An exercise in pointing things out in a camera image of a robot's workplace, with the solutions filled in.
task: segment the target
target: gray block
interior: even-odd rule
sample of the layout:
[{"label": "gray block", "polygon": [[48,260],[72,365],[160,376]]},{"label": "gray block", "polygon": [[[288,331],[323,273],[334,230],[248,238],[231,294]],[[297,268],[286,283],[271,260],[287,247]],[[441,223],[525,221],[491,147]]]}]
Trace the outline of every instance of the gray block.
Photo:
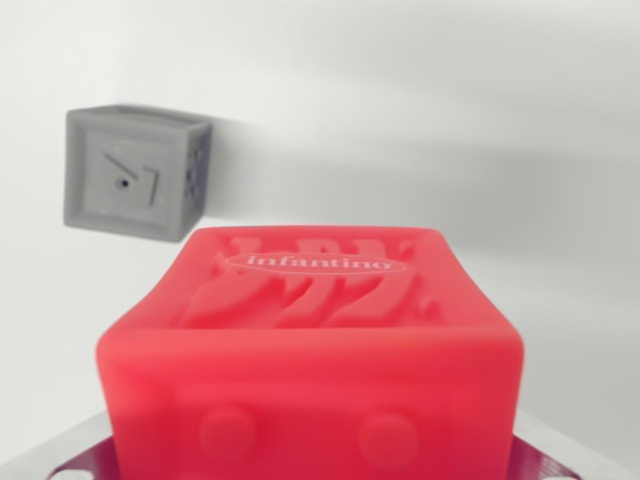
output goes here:
[{"label": "gray block", "polygon": [[179,241],[202,216],[206,117],[116,105],[67,114],[64,221]]}]

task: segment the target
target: white wall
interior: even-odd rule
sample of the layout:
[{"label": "white wall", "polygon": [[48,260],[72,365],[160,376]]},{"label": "white wall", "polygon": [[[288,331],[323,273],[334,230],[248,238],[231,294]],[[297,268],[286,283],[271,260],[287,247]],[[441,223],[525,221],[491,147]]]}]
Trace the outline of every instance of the white wall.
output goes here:
[{"label": "white wall", "polygon": [[62,226],[64,113],[216,118],[203,224],[439,228],[525,336],[523,406],[640,472],[640,30],[626,2],[0,3],[0,462],[102,408],[178,245]]}]

